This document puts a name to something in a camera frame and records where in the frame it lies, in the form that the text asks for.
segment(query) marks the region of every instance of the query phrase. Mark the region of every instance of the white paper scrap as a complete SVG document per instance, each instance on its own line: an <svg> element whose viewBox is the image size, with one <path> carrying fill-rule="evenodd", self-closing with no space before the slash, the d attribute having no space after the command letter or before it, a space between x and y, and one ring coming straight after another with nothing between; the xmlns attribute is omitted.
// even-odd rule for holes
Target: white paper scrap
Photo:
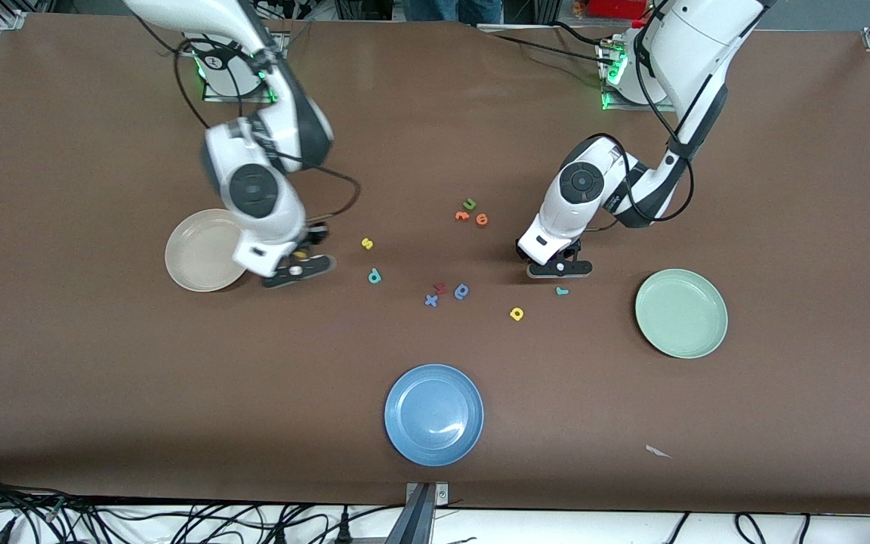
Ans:
<svg viewBox="0 0 870 544"><path fill-rule="evenodd" d="M656 457L666 457L667 459L673 459L673 457L670 457L669 455L663 453L662 451L660 451L659 449L656 449L655 447L652 447L652 445L649 445L649 444L646 445L646 451L649 451L649 453L656 455Z"/></svg>

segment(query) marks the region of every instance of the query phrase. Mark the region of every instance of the green plate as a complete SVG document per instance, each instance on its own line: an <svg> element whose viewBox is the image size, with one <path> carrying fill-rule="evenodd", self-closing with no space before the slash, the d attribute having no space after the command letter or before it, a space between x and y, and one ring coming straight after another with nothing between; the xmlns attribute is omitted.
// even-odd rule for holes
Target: green plate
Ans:
<svg viewBox="0 0 870 544"><path fill-rule="evenodd" d="M696 359L724 341L727 306L703 276L672 268L653 274L640 286L636 323L646 340L664 354Z"/></svg>

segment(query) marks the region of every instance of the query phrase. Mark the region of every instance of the black connector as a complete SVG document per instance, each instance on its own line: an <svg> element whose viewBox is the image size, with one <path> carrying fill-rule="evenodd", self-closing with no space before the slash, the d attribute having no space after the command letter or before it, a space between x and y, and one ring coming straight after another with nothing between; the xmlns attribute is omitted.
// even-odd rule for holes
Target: black connector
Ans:
<svg viewBox="0 0 870 544"><path fill-rule="evenodd" d="M338 537L335 538L335 544L351 544L355 539L351 536L351 529L348 527L348 507L345 506L341 511L341 522L338 523Z"/></svg>

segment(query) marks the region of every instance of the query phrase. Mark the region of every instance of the red object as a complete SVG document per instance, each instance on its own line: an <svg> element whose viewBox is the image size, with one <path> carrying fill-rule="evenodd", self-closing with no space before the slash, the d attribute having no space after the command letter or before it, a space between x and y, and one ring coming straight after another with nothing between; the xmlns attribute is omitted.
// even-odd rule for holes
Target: red object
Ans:
<svg viewBox="0 0 870 544"><path fill-rule="evenodd" d="M590 0L587 11L597 17L638 20L646 11L646 0Z"/></svg>

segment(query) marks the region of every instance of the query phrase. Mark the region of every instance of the blue plate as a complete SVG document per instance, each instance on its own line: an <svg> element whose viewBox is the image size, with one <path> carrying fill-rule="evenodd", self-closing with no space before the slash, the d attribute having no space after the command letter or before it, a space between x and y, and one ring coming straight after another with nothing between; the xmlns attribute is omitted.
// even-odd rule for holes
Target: blue plate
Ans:
<svg viewBox="0 0 870 544"><path fill-rule="evenodd" d="M483 433L483 397L458 369L422 365L394 382L384 404L391 444L411 462L445 467L472 451Z"/></svg>

